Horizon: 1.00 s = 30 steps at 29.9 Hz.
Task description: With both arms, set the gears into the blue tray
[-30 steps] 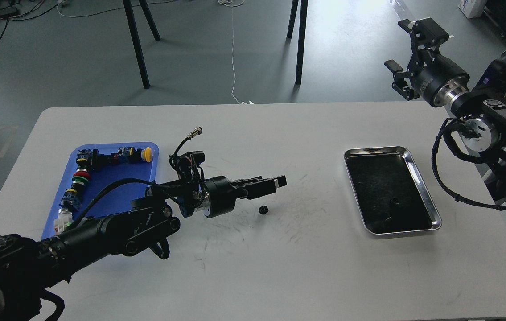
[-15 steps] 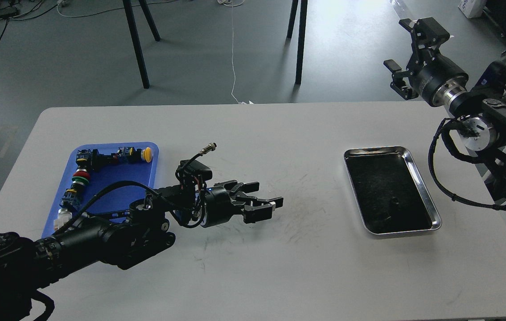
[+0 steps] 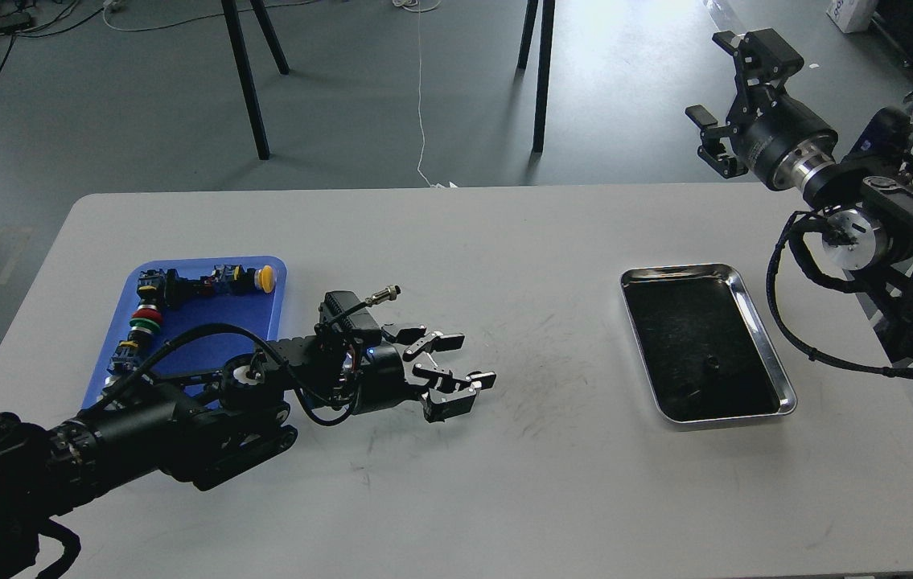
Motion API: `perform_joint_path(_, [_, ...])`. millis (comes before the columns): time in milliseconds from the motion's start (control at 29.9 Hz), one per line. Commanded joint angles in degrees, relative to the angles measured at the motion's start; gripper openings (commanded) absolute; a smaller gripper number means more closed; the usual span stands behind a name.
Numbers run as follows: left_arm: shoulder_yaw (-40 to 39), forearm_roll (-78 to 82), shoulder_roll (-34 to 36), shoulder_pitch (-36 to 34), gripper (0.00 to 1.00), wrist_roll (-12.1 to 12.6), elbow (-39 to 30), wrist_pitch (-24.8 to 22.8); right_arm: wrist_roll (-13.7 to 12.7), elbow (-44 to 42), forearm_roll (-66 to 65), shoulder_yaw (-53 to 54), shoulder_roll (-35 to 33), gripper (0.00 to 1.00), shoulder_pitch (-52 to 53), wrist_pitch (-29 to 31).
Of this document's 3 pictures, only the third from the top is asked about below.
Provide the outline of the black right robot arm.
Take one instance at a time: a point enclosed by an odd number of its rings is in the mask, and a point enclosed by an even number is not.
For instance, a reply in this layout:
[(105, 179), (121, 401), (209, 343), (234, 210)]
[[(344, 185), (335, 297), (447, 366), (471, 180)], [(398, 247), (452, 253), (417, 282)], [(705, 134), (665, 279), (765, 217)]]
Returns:
[(904, 110), (880, 109), (841, 160), (835, 129), (786, 89), (804, 59), (775, 30), (711, 36), (734, 66), (736, 96), (720, 122), (696, 104), (697, 154), (724, 177), (753, 173), (772, 191), (795, 188), (807, 205), (788, 217), (766, 273), (770, 312), (783, 336), (811, 360), (835, 368), (913, 379), (912, 368), (835, 358), (796, 336), (776, 296), (781, 253), (790, 249), (814, 285), (864, 294), (882, 315), (876, 334), (891, 362), (913, 360), (913, 150)]

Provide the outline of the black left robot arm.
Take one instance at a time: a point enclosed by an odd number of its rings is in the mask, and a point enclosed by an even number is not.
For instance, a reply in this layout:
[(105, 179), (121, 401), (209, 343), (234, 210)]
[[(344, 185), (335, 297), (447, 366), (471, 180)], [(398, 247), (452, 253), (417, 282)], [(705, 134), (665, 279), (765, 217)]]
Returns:
[(457, 377), (435, 362), (463, 334), (379, 325), (369, 309), (399, 293), (328, 292), (306, 337), (192, 327), (52, 429), (0, 412), (0, 578), (33, 567), (41, 536), (63, 553), (40, 578), (62, 577), (81, 546), (56, 517), (155, 470), (208, 491), (283, 454), (298, 436), (288, 392), (323, 426), (405, 400), (421, 403), (428, 422), (470, 412), (496, 374)]

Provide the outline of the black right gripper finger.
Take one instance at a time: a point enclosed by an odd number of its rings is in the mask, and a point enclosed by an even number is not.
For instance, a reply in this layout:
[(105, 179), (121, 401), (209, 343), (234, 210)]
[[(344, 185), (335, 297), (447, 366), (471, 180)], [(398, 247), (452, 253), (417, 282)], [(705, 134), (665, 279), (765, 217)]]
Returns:
[(721, 125), (705, 106), (695, 104), (685, 109), (685, 116), (699, 129), (700, 145), (697, 155), (722, 179), (736, 179), (749, 173), (749, 168), (725, 146), (724, 140), (737, 133), (734, 125)]
[(784, 82), (805, 65), (802, 55), (775, 29), (737, 35), (718, 31), (714, 44), (732, 56), (737, 95), (727, 113), (728, 121), (751, 121), (767, 113), (787, 95)]

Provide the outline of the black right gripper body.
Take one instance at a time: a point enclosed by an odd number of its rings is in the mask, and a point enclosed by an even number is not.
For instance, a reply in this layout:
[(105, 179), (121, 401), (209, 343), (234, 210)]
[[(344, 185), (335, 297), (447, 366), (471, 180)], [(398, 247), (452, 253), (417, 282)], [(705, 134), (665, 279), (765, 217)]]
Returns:
[(769, 190), (783, 191), (791, 184), (779, 177), (786, 157), (805, 142), (814, 142), (831, 154), (838, 132), (819, 114), (793, 96), (781, 94), (771, 104), (751, 106), (758, 115), (734, 121), (734, 153)]

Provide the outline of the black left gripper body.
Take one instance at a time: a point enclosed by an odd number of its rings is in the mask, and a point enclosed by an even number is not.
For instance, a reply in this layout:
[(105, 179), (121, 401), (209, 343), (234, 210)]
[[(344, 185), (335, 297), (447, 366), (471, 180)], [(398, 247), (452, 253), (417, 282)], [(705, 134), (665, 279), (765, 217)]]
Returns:
[(353, 415), (391, 409), (409, 400), (401, 353), (392, 343), (365, 348), (358, 359)]

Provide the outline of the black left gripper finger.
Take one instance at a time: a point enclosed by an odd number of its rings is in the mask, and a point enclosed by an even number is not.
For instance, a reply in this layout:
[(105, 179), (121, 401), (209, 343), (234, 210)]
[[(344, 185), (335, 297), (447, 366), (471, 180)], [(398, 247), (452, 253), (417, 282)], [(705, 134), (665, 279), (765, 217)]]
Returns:
[(458, 378), (451, 369), (416, 363), (413, 375), (426, 379), (419, 395), (428, 424), (470, 413), (480, 392), (493, 388), (496, 372), (474, 371)]
[(423, 325), (383, 325), (385, 341), (395, 344), (403, 360), (413, 360), (422, 353), (458, 351), (466, 336), (427, 330)]

